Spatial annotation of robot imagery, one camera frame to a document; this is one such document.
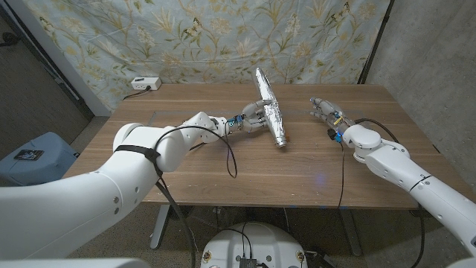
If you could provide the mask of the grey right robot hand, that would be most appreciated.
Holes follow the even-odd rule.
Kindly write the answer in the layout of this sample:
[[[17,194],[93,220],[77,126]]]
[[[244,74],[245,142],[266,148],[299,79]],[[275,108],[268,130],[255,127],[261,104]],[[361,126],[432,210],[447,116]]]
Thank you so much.
[[[346,116],[339,105],[333,102],[321,98],[310,98],[310,102],[314,108],[310,114],[321,119],[334,130],[345,131],[347,128],[356,124]]]

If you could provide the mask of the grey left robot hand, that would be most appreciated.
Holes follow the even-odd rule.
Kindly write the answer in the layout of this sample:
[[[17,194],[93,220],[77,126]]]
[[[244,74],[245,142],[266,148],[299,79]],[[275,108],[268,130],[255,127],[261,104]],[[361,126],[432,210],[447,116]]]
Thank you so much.
[[[267,126],[267,119],[264,108],[271,103],[270,100],[258,100],[245,106],[239,115],[241,121],[238,129],[244,132],[252,133],[258,128]]]

